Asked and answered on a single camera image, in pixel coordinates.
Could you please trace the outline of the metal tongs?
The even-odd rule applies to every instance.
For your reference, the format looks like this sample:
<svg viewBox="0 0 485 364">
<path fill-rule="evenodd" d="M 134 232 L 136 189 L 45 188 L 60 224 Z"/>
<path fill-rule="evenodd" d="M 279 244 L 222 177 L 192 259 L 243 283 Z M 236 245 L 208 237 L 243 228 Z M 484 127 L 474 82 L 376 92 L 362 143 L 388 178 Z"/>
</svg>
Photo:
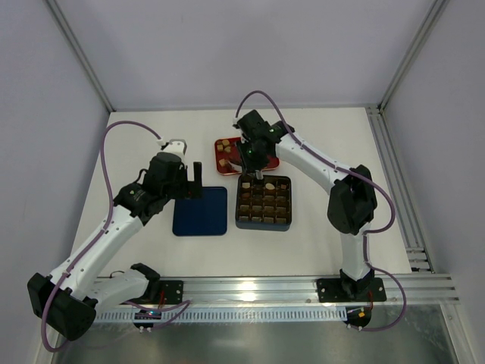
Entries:
<svg viewBox="0 0 485 364">
<path fill-rule="evenodd" d="M 242 167 L 242 161 L 239 155 L 230 155 L 226 157 L 228 165 L 235 171 L 241 172 L 243 167 Z"/>
</svg>

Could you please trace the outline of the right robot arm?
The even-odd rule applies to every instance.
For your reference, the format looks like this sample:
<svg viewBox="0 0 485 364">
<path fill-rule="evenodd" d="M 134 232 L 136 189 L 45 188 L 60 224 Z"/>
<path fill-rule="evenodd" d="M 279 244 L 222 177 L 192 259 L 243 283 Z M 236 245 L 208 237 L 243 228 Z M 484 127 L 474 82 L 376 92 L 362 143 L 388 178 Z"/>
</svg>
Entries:
<svg viewBox="0 0 485 364">
<path fill-rule="evenodd" d="M 316 281 L 322 303 L 386 301 L 383 281 L 368 259 L 365 232 L 370 230 L 377 197 L 370 171 L 350 168 L 317 151 L 284 121 L 269 124 L 252 110 L 234 122 L 241 133 L 237 149 L 244 173 L 261 176 L 271 157 L 299 169 L 324 189 L 329 197 L 327 219 L 339 232 L 343 263 L 336 278 Z"/>
</svg>

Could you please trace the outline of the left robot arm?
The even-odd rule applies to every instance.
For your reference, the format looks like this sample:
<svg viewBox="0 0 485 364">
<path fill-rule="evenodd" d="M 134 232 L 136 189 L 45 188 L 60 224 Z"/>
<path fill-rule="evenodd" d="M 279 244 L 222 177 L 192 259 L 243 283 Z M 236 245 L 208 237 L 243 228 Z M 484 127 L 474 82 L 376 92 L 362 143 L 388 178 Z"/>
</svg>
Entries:
<svg viewBox="0 0 485 364">
<path fill-rule="evenodd" d="M 108 214 L 70 257 L 48 275 L 34 274 L 27 290 L 41 335 L 51 327 L 68 341 L 81 338 L 95 317 L 131 300 L 149 302 L 161 289 L 161 276 L 142 263 L 104 283 L 96 279 L 120 248 L 172 199 L 202 196 L 202 163 L 194 162 L 194 178 L 187 177 L 182 158 L 159 152 L 149 163 L 141 182 L 122 187 L 111 198 Z"/>
</svg>

